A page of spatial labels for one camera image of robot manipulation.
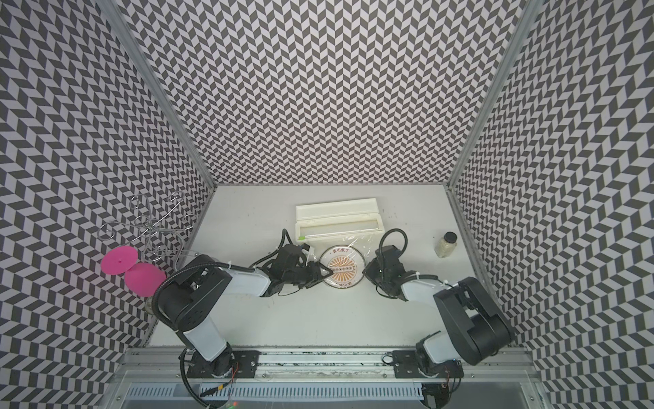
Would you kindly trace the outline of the round patterned ceramic plate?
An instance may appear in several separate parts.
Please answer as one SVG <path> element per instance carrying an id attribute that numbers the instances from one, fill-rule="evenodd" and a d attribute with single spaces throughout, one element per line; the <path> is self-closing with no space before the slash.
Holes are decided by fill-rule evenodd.
<path id="1" fill-rule="evenodd" d="M 325 283 L 333 288 L 352 288 L 364 277 L 365 260 L 354 247 L 332 246 L 320 257 L 320 263 L 334 273 L 330 278 L 325 279 Z"/>

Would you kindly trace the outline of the clear plastic wrap sheet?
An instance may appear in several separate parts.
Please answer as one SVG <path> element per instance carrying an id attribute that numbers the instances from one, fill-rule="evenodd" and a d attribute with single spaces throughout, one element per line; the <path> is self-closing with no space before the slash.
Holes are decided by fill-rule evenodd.
<path id="1" fill-rule="evenodd" d="M 306 238 L 312 260 L 332 272 L 325 284 L 338 290 L 357 286 L 364 279 L 364 269 L 374 258 L 381 235 L 345 234 L 324 238 Z"/>

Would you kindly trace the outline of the white plastic wrap dispenser box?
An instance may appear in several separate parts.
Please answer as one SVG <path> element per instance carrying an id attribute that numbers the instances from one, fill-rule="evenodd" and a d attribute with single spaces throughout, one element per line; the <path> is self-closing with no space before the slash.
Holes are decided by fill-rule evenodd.
<path id="1" fill-rule="evenodd" d="M 331 240 L 385 232 L 374 198 L 296 206 L 295 236 L 298 241 Z"/>

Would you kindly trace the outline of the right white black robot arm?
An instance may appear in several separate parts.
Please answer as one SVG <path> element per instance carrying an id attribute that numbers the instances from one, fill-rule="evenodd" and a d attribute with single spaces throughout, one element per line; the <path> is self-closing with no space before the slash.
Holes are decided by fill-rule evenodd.
<path id="1" fill-rule="evenodd" d="M 405 269 L 402 254 L 394 245 L 381 247 L 364 276 L 387 298 L 438 311 L 444 328 L 418 341 L 410 361 L 422 376 L 461 377 L 461 363 L 475 366 L 514 342 L 514 328 L 478 279 L 448 284 Z"/>

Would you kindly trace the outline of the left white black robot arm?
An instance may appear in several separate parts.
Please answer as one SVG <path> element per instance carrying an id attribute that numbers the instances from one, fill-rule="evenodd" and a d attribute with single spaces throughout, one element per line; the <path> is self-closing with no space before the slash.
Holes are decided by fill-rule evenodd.
<path id="1" fill-rule="evenodd" d="M 195 371 L 232 376 L 237 371 L 233 349 L 211 312 L 226 295 L 270 298 L 287 285 L 308 289 L 333 276 L 332 269 L 308 258 L 309 250 L 309 245 L 281 245 L 250 267 L 199 255 L 156 289 L 153 313 L 192 352 Z"/>

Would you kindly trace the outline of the small jar with black lid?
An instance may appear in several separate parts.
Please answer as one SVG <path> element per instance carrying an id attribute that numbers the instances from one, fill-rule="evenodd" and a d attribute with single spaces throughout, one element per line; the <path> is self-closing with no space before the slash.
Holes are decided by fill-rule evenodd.
<path id="1" fill-rule="evenodd" d="M 458 242 L 458 236 L 454 232 L 446 232 L 438 241 L 435 253 L 439 258 L 446 258 L 453 254 Z"/>

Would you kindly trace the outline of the lower magenta disc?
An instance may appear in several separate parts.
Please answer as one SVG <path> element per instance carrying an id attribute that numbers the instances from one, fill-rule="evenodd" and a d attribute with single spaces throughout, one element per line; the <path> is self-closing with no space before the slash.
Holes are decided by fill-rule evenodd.
<path id="1" fill-rule="evenodd" d="M 129 290 L 139 297 L 149 298 L 166 280 L 166 274 L 157 266 L 140 262 L 124 274 L 124 281 Z"/>

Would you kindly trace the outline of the magenta disc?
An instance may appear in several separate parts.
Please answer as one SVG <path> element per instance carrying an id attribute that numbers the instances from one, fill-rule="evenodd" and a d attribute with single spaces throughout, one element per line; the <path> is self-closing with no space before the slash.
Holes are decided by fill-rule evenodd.
<path id="1" fill-rule="evenodd" d="M 124 281 L 129 290 L 139 297 L 149 298 L 166 280 L 166 274 L 157 266 L 140 262 L 124 274 Z"/>
<path id="2" fill-rule="evenodd" d="M 139 260 L 139 252 L 132 246 L 117 247 L 102 258 L 100 269 L 108 275 L 120 275 L 134 267 Z"/>

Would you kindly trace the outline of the upper magenta disc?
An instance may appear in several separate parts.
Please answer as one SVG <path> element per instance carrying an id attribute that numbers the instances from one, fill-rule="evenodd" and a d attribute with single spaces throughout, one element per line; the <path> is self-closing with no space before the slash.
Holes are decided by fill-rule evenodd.
<path id="1" fill-rule="evenodd" d="M 100 269 L 108 275 L 120 275 L 134 267 L 139 260 L 139 252 L 132 246 L 117 247 L 102 258 Z"/>

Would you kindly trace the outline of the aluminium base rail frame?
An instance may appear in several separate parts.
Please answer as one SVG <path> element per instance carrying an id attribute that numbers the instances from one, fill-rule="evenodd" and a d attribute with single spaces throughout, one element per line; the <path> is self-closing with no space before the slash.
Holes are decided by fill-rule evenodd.
<path id="1" fill-rule="evenodd" d="M 236 375 L 180 370 L 180 349 L 131 349 L 100 401 L 103 408 L 548 408 L 524 349 L 476 366 L 449 363 L 427 377 L 413 350 L 238 347 Z"/>

